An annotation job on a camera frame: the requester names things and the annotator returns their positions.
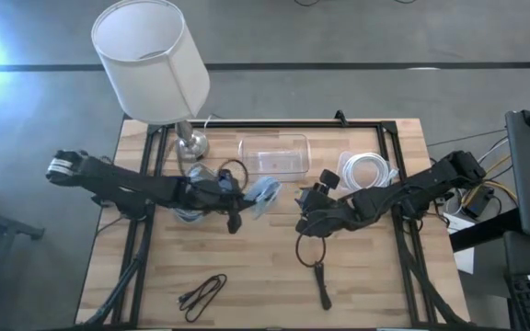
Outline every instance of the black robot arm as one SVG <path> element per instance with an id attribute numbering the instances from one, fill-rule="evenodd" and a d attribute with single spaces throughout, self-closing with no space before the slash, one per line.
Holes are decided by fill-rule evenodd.
<path id="1" fill-rule="evenodd" d="M 93 201 L 108 200 L 131 219 L 143 219 L 149 205 L 188 211 L 228 213 L 228 231 L 241 225 L 239 213 L 255 204 L 245 200 L 230 171 L 221 170 L 216 180 L 192 182 L 189 177 L 149 177 L 104 162 L 86 152 L 58 151 L 46 173 L 58 186 L 82 187 L 96 194 Z"/>
<path id="2" fill-rule="evenodd" d="M 328 170 L 321 183 L 304 188 L 296 202 L 302 218 L 295 227 L 301 234 L 327 237 L 340 229 L 355 231 L 377 222 L 392 206 L 399 205 L 404 218 L 418 220 L 430 203 L 444 197 L 451 188 L 471 189 L 478 186 L 486 172 L 471 153 L 452 152 L 427 170 L 386 188 L 363 188 L 346 197 L 328 197 L 339 177 Z"/>

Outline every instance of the concrete floor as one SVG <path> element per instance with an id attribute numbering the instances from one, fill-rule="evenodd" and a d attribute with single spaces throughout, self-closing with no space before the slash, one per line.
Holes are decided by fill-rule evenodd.
<path id="1" fill-rule="evenodd" d="M 291 0 L 174 2 L 207 63 L 530 62 L 525 0 L 322 0 L 309 8 Z M 0 64 L 98 63 L 90 28 L 111 3 L 0 2 Z M 501 129 L 506 111 L 530 109 L 526 69 L 219 72 L 211 79 L 204 118 L 329 118 L 337 109 L 351 118 L 421 118 L 435 158 L 454 149 L 485 153 L 503 133 L 438 143 Z M 99 208 L 86 191 L 52 186 L 44 173 L 60 148 L 112 157 L 121 118 L 102 72 L 0 73 L 0 214 L 46 227 L 41 241 L 18 238 L 14 246 L 0 279 L 0 329 L 73 322 Z M 513 186 L 512 174 L 501 182 Z M 496 271 L 483 277 L 503 287 Z M 500 301 L 474 286 L 480 277 L 464 276 L 472 319 L 501 325 Z"/>

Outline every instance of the clear plastic container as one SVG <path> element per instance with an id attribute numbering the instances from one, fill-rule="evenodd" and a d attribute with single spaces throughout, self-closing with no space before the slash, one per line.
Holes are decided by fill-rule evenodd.
<path id="1" fill-rule="evenodd" d="M 297 181 L 310 170 L 310 144 L 303 134 L 247 136 L 238 146 L 238 155 L 251 181 L 262 176 Z"/>

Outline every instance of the white paper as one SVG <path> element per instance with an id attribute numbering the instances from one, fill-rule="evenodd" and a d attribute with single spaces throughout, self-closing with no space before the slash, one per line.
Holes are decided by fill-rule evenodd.
<path id="1" fill-rule="evenodd" d="M 449 234 L 454 234 L 455 232 L 459 230 L 463 230 L 467 227 L 474 225 L 474 223 L 472 222 L 466 221 L 464 219 L 461 219 L 454 215 L 450 215 L 448 213 L 444 213 L 444 217 L 446 217 L 451 222 L 449 224 L 449 228 L 447 229 L 447 232 Z M 460 252 L 455 253 L 455 263 L 457 264 L 458 270 L 461 270 L 470 275 L 473 275 L 474 274 L 474 247 L 464 249 Z"/>

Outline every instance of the wooden tabletop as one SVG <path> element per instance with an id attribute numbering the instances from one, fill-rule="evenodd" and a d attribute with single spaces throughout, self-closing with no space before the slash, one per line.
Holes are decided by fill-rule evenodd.
<path id="1" fill-rule="evenodd" d="M 397 122 L 408 175 L 430 166 L 419 120 Z M 135 171 L 140 167 L 146 125 L 126 120 L 115 164 Z M 311 148 L 311 166 L 304 180 L 283 183 L 280 196 L 267 214 L 253 220 L 243 211 L 237 234 L 226 230 L 226 218 L 211 214 L 198 225 L 178 222 L 171 211 L 158 208 L 141 303 L 140 327 L 378 327 L 409 326 L 394 229 L 389 214 L 356 232 L 338 231 L 327 239 L 327 290 L 332 300 L 322 310 L 312 269 L 296 259 L 294 227 L 299 208 L 294 202 L 300 187 L 311 186 L 320 172 L 335 171 L 344 151 L 378 151 L 372 129 L 208 129 L 211 151 L 203 161 L 217 168 L 238 158 L 238 143 L 251 134 L 298 133 Z M 395 156 L 390 149 L 390 161 Z M 175 154 L 165 162 L 164 175 L 177 175 Z M 331 197 L 341 196 L 331 192 Z M 99 226 L 116 219 L 115 209 L 102 212 Z M 101 233 L 94 244 L 77 322 L 87 320 L 107 298 L 119 276 L 128 224 L 117 223 Z M 445 226 L 427 216 L 421 231 L 429 277 L 455 312 L 468 320 L 466 301 L 457 274 Z M 305 238 L 301 253 L 307 260 L 321 252 L 319 239 Z M 215 274 L 228 282 L 202 317 L 186 323 L 177 298 Z M 421 309 L 421 295 L 415 289 Z M 127 296 L 124 317 L 130 312 Z"/>

